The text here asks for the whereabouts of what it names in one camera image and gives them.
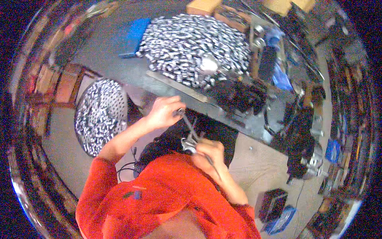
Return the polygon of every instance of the red shirt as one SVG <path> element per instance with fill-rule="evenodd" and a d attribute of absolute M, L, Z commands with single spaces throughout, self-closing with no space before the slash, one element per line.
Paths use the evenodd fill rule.
<path fill-rule="evenodd" d="M 141 238 L 187 208 L 207 238 L 260 238 L 249 205 L 231 205 L 184 154 L 152 161 L 133 181 L 117 183 L 115 166 L 95 158 L 76 220 L 86 239 Z"/>

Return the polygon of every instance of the hand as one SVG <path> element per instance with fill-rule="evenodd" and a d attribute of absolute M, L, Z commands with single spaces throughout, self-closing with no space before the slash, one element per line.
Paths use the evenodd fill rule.
<path fill-rule="evenodd" d="M 148 127 L 154 130 L 170 127 L 182 118 L 182 115 L 173 115 L 180 108 L 186 108 L 186 104 L 180 101 L 180 96 L 157 98 L 146 117 Z"/>
<path fill-rule="evenodd" d="M 202 139 L 196 145 L 196 154 L 192 156 L 194 165 L 218 182 L 219 176 L 216 170 L 208 162 L 206 155 L 213 161 L 216 170 L 220 175 L 228 172 L 227 166 L 224 164 L 224 146 L 221 142 Z"/>

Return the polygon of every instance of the pile of metal pieces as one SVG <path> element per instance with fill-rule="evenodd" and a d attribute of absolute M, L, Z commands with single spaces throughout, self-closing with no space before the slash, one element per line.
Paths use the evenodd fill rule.
<path fill-rule="evenodd" d="M 213 17 L 179 14 L 153 19 L 136 55 L 145 56 L 152 71 L 188 87 L 209 89 L 228 73 L 249 75 L 250 49 L 244 39 L 243 33 Z M 219 66 L 215 74 L 199 70 L 206 54 Z"/>
<path fill-rule="evenodd" d="M 84 151 L 97 156 L 102 147 L 127 127 L 126 93 L 110 79 L 94 82 L 81 97 L 74 121 Z"/>

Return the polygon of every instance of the black case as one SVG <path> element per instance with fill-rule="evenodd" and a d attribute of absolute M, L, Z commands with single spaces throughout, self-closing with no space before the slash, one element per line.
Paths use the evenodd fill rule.
<path fill-rule="evenodd" d="M 283 212 L 288 192 L 282 189 L 266 191 L 262 201 L 259 218 L 262 223 L 278 219 Z"/>

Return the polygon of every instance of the workbench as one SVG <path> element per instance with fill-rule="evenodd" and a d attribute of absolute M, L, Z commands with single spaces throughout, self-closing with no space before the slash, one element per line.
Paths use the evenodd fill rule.
<path fill-rule="evenodd" d="M 91 32 L 91 37 L 77 50 L 72 63 L 85 65 L 89 69 L 111 78 L 122 84 L 127 84 L 125 90 L 135 104 L 143 106 L 147 95 L 175 96 L 180 95 L 187 107 L 220 121 L 239 132 L 270 144 L 272 136 L 264 129 L 264 115 L 234 115 L 228 118 L 227 113 L 215 104 L 203 103 L 161 81 L 147 75 L 149 70 L 145 58 L 121 59 L 118 53 L 123 49 L 121 39 L 127 34 L 129 22 L 138 18 L 156 18 L 159 16 L 174 16 L 184 13 L 187 2 L 183 1 L 143 1 L 138 3 L 121 2 L 113 14 L 97 21 Z M 304 68 L 291 70 L 294 80 L 308 78 Z M 271 92 L 277 99 L 268 107 L 269 125 L 274 131 L 281 129 L 277 121 L 283 120 L 286 102 L 293 102 L 295 95 L 289 91 Z"/>

